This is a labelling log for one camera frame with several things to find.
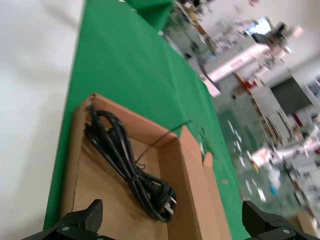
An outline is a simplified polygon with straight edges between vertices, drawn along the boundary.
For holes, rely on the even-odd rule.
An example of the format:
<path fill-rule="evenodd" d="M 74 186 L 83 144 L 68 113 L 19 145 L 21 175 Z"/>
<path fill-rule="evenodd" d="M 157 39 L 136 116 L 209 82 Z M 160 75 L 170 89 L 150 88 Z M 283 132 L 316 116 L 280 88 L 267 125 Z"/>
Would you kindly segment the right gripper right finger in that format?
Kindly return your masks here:
<path fill-rule="evenodd" d="M 284 217 L 260 210 L 252 201 L 242 203 L 242 224 L 250 240 L 316 240 Z"/>

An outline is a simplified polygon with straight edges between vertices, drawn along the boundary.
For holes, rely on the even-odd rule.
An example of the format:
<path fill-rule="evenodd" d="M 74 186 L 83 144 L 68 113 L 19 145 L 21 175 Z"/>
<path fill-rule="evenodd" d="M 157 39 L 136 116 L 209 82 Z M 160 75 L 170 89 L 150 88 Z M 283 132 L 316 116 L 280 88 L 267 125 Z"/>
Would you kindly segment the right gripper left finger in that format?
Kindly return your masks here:
<path fill-rule="evenodd" d="M 103 240 L 98 231 L 103 222 L 103 201 L 95 199 L 84 210 L 67 213 L 54 226 L 26 240 Z"/>

